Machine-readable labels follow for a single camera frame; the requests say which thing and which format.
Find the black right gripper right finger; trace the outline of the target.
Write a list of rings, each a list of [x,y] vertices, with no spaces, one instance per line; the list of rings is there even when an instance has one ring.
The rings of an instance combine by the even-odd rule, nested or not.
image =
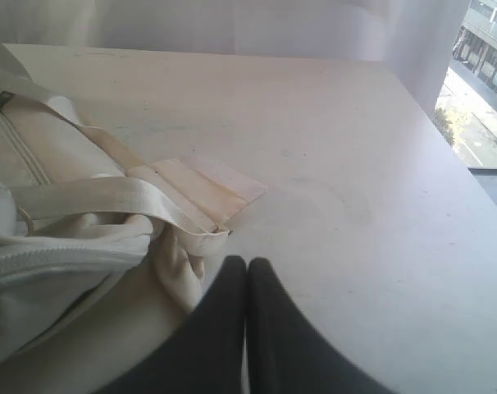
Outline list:
[[[264,258],[248,266],[246,329],[252,393],[391,392],[310,324]]]

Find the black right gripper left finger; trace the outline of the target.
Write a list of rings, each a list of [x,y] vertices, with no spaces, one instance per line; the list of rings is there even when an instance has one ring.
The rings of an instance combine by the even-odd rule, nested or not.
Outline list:
[[[247,265],[224,259],[189,317],[151,355],[100,393],[241,393]]]

